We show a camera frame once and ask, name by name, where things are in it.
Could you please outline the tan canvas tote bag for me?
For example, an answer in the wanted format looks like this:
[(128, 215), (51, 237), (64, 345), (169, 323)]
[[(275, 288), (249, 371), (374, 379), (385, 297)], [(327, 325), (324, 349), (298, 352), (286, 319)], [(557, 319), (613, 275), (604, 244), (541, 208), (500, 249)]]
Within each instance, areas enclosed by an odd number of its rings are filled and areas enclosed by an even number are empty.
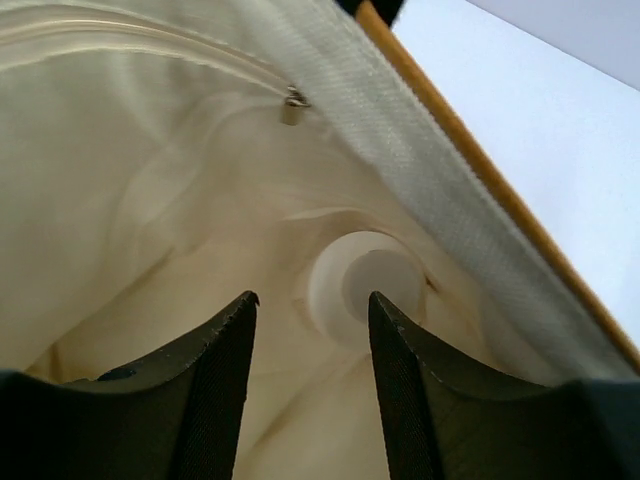
[(399, 240), (427, 332), (546, 387), (639, 353), (390, 31), (379, 1), (5, 1), (1, 373), (133, 362), (243, 293), (229, 479), (394, 479), (369, 349), (311, 320), (332, 242)]

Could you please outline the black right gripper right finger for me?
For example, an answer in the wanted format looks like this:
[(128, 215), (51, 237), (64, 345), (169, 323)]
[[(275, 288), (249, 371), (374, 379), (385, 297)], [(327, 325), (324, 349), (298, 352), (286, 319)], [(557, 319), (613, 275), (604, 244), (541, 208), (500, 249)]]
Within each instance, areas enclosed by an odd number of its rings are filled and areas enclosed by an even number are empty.
[(422, 329), (380, 293), (368, 323), (392, 478), (638, 477), (637, 382), (521, 380)]

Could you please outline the beige bottle with beige cap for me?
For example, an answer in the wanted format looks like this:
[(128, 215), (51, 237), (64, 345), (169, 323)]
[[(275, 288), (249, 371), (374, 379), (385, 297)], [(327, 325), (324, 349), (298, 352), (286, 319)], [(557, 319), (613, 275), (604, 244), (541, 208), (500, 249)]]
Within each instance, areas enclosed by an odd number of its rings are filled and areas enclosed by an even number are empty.
[(407, 315), (423, 309), (426, 277), (415, 256), (396, 238), (373, 231), (344, 235), (311, 268), (307, 300), (316, 328), (354, 351), (369, 349), (368, 305), (386, 296)]

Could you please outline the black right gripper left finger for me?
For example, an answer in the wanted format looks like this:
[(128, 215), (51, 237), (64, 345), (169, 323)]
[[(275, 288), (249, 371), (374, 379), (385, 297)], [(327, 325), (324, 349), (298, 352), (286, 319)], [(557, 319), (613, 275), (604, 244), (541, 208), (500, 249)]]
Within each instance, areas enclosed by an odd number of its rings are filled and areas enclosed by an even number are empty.
[(96, 380), (1, 373), (4, 479), (229, 479), (258, 297)]

